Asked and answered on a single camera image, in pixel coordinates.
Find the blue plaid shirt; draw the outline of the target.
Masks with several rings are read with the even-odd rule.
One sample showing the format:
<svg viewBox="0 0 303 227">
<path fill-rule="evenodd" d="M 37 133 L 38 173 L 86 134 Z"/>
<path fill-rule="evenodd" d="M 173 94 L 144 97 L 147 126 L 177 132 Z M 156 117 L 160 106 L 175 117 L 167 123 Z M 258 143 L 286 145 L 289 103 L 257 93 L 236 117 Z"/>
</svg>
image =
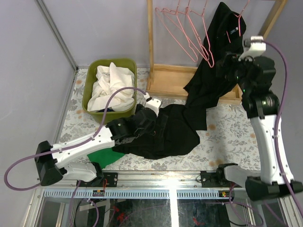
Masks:
<svg viewBox="0 0 303 227">
<path fill-rule="evenodd" d="M 102 109 L 102 110 L 98 110 L 97 113 L 103 113 L 104 111 L 108 112 L 114 112 L 114 110 L 112 108 L 107 108 L 107 109 Z"/>
</svg>

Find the pink wire hanger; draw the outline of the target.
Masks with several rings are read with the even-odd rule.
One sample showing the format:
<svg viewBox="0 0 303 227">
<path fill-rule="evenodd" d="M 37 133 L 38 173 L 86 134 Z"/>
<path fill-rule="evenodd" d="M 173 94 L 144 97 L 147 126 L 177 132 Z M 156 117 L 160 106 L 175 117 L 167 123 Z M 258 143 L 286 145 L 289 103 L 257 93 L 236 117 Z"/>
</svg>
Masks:
<svg viewBox="0 0 303 227">
<path fill-rule="evenodd" d="M 168 34 L 181 48 L 191 61 L 197 63 L 198 53 L 190 35 L 185 28 L 186 8 L 183 0 L 178 0 L 175 6 L 162 6 L 155 8 L 155 15 L 162 23 Z"/>
</svg>

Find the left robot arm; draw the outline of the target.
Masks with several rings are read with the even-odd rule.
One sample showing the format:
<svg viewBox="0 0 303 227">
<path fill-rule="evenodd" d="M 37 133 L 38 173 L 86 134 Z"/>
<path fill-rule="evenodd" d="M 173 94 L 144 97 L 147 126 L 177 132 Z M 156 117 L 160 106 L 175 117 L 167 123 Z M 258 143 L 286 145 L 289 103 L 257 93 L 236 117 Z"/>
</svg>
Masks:
<svg viewBox="0 0 303 227">
<path fill-rule="evenodd" d="M 40 184 L 49 186 L 69 179 L 100 186 L 104 180 L 100 165 L 95 162 L 76 163 L 76 160 L 98 150 L 132 143 L 140 136 L 153 132 L 158 114 L 158 107 L 141 107 L 130 117 L 108 122 L 100 132 L 66 144 L 51 145 L 48 141 L 40 142 L 35 157 Z"/>
</svg>

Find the white shirt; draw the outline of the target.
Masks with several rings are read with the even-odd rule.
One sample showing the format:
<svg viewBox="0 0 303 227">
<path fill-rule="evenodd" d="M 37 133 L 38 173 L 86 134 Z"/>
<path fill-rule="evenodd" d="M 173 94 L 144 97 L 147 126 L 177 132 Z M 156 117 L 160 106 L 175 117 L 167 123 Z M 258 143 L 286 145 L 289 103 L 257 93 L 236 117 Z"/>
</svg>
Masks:
<svg viewBox="0 0 303 227">
<path fill-rule="evenodd" d="M 123 87 L 134 86 L 134 73 L 128 68 L 117 67 L 110 63 L 108 67 L 98 66 L 97 81 L 92 87 L 91 99 L 87 110 L 97 112 L 105 109 L 107 101 L 114 92 Z M 111 100 L 108 108 L 115 112 L 126 111 L 134 104 L 134 90 L 126 89 L 117 93 Z"/>
</svg>

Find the pink hanger of white shirt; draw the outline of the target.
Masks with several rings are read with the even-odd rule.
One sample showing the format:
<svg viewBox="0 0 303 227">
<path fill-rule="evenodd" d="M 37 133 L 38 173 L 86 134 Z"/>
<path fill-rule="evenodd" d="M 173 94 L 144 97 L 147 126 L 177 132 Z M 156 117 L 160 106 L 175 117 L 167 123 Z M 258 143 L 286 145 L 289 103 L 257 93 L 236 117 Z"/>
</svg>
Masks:
<svg viewBox="0 0 303 227">
<path fill-rule="evenodd" d="M 194 36 L 194 33 L 193 33 L 192 29 L 191 29 L 191 26 L 190 26 L 190 24 L 189 24 L 189 21 L 188 21 L 187 17 L 186 17 L 186 19 L 185 19 L 185 23 L 186 23 L 185 28 L 186 28 L 187 34 L 190 35 L 191 39 L 192 39 L 193 42 L 194 42 L 195 48 L 196 48 L 196 50 L 197 50 L 197 49 L 199 48 L 199 46 L 198 46 L 198 44 L 197 44 L 196 38 L 195 38 L 195 36 Z M 203 59 L 203 57 L 200 55 L 200 53 L 198 52 L 198 50 L 197 50 L 197 53 L 198 53 L 198 60 L 199 60 L 200 57 Z"/>
</svg>

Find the pink hanger of black shirt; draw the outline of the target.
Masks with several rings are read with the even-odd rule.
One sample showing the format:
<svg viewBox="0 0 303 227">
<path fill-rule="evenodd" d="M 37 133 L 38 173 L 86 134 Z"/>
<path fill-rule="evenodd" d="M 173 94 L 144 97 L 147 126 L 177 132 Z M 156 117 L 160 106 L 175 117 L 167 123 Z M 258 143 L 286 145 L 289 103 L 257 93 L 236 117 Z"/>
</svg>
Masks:
<svg viewBox="0 0 303 227">
<path fill-rule="evenodd" d="M 215 65 L 215 62 L 214 62 L 214 56 L 213 56 L 213 53 L 211 51 L 211 43 L 210 43 L 210 39 L 209 39 L 209 35 L 208 35 L 208 31 L 206 29 L 206 23 L 205 23 L 205 9 L 206 9 L 206 6 L 207 6 L 207 3 L 208 1 L 205 0 L 205 4 L 204 4 L 204 7 L 202 9 L 202 12 L 201 13 L 197 13 L 195 12 L 194 10 L 192 10 L 190 8 L 190 3 L 191 3 L 191 0 L 188 1 L 187 3 L 187 7 L 186 7 L 186 16 L 187 16 L 187 19 L 189 21 L 189 24 L 191 26 L 191 29 L 194 33 L 194 36 L 196 38 L 196 41 L 197 41 L 197 44 L 199 46 L 199 48 L 197 49 L 198 52 L 200 53 L 200 55 L 203 57 L 203 59 L 208 63 L 209 67 L 210 68 L 213 68 L 214 65 Z M 203 23 L 203 29 L 204 29 L 204 32 L 205 32 L 205 38 L 206 38 L 206 44 L 207 44 L 207 47 L 205 47 L 204 43 L 202 42 L 202 39 L 190 17 L 190 14 L 193 13 L 197 16 L 199 16 L 202 20 L 202 23 Z"/>
</svg>

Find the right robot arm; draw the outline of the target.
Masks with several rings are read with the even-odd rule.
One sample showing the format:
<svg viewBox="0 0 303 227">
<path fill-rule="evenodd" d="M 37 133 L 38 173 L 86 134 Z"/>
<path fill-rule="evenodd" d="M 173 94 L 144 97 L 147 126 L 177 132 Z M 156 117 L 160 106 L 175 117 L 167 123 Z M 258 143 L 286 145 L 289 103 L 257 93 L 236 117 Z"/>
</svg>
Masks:
<svg viewBox="0 0 303 227">
<path fill-rule="evenodd" d="M 265 56 L 244 57 L 227 52 L 216 64 L 216 75 L 238 83 L 242 106 L 253 127 L 260 157 L 260 173 L 237 164 L 220 165 L 216 174 L 220 186 L 231 182 L 246 190 L 252 201 L 281 198 L 299 193 L 303 184 L 294 179 L 289 168 L 278 117 L 279 99 L 270 91 L 276 74 L 275 63 Z"/>
</svg>

